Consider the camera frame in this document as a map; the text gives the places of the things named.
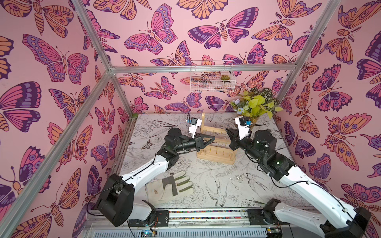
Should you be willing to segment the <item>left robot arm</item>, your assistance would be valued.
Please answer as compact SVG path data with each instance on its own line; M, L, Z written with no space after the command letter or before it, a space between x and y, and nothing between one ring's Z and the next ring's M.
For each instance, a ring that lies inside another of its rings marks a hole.
M202 133L187 136L179 128L170 129L164 137L164 144L147 164L128 174L112 174L108 177L95 209L115 227L128 220L140 220L150 226L156 221L156 208L147 200L138 200L136 192L173 167L181 154L194 150L199 152L214 141L214 136Z

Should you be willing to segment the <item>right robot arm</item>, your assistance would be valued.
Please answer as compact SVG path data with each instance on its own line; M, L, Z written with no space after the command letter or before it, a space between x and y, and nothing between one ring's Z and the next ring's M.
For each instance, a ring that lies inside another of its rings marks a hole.
M363 238L371 214L365 208L355 208L329 193L309 178L292 160L275 149L277 139L269 130L258 130L254 137L243 130L226 129L232 150L242 149L259 165L277 188L290 188L310 203L317 212L288 206L271 199L263 208L267 223L289 223L322 238Z

